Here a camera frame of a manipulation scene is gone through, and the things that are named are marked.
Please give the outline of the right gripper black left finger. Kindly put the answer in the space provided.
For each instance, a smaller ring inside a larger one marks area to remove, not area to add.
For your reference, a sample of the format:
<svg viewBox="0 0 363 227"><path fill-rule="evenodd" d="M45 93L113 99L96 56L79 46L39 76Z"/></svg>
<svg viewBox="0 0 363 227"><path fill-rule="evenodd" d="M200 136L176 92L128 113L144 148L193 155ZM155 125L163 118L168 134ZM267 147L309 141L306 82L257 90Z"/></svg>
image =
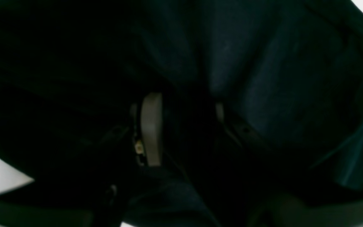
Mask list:
<svg viewBox="0 0 363 227"><path fill-rule="evenodd" d="M0 225L119 227L140 167L162 163L162 109L162 94L147 94L124 125L81 148L27 139L24 154L10 155L35 181L0 193Z"/></svg>

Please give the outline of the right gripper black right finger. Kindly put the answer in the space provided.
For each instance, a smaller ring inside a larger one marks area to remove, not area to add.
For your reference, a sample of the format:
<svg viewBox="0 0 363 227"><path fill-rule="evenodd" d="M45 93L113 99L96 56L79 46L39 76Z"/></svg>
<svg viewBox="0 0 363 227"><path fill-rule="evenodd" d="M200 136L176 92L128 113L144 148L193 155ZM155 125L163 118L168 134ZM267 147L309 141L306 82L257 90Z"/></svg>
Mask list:
<svg viewBox="0 0 363 227"><path fill-rule="evenodd" d="M285 170L250 125L218 102L216 117L248 197L248 227L363 227L363 194L314 170Z"/></svg>

